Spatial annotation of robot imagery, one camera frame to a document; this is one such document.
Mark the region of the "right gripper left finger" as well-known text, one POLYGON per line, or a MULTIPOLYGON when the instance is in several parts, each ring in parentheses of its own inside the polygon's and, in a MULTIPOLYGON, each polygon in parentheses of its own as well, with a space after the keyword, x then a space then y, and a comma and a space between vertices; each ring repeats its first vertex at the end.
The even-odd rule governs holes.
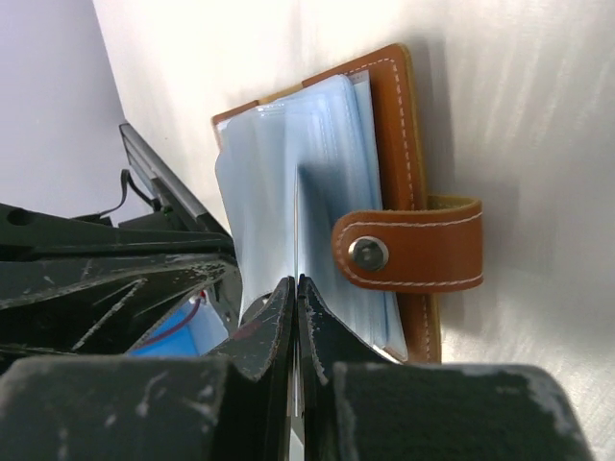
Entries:
POLYGON ((1 378, 5 460, 284 460, 294 281, 202 357, 40 356, 1 378))

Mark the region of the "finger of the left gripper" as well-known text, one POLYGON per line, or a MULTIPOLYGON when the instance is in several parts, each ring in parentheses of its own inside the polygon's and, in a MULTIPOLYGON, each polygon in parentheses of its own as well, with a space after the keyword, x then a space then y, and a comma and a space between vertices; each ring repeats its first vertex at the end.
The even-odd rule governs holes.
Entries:
POLYGON ((200 291, 234 327, 240 275, 223 255, 4 262, 1 355, 128 352, 200 291))
POLYGON ((130 230, 1 205, 1 259, 221 254, 234 256, 229 236, 214 232, 130 230))

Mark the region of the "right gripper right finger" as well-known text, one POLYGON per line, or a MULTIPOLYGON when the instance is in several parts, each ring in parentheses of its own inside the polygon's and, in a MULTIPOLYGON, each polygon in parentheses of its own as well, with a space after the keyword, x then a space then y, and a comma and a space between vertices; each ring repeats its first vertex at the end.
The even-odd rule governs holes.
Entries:
POLYGON ((563 389, 527 365, 398 365, 328 309, 312 279, 297 314, 308 460, 588 460, 563 389))

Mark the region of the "brown leather card holder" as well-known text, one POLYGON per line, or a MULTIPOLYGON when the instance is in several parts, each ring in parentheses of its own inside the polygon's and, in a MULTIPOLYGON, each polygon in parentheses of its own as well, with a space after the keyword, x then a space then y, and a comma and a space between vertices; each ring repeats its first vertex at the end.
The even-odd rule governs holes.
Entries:
POLYGON ((439 362, 438 295, 483 280, 482 205, 428 191, 408 49, 387 45, 212 126, 241 314, 304 276, 370 347, 439 362))

